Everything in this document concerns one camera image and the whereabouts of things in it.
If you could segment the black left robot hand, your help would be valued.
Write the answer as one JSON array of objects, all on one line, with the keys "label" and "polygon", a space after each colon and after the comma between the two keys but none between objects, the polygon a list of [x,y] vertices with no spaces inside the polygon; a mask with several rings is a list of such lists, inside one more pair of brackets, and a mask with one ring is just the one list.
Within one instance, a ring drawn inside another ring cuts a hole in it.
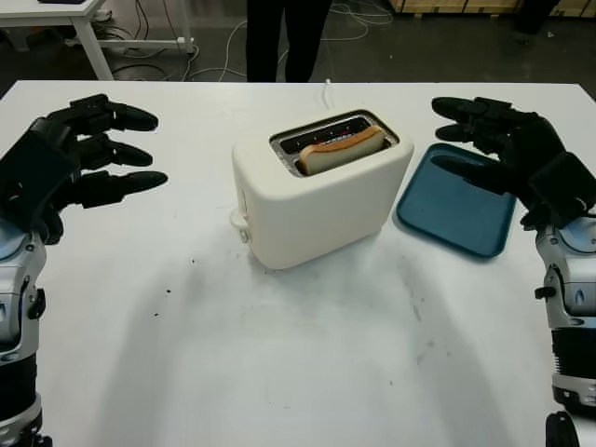
[{"label": "black left robot hand", "polygon": [[70,205],[85,209],[119,203],[128,195],[166,183],[164,172],[151,171],[153,157],[142,149],[108,136],[110,130],[152,131],[158,118],[97,94],[70,102],[44,117],[62,132],[58,152],[73,165],[48,188],[34,229],[47,245],[56,245],[64,232],[61,212]]}]

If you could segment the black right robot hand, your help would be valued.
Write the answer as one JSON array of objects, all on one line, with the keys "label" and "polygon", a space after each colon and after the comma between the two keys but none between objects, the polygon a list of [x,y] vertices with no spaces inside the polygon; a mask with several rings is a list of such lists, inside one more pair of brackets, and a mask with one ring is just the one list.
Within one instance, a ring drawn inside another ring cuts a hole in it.
[{"label": "black right robot hand", "polygon": [[530,178],[553,158],[565,152],[556,130],[541,115],[521,112],[509,102],[477,97],[473,100],[438,97],[432,110],[453,124],[436,130],[445,142],[470,142],[498,160],[473,165],[454,156],[434,156],[432,162],[466,182],[494,194],[509,193],[527,209],[521,219],[526,231],[549,224],[544,200],[530,186]]}]

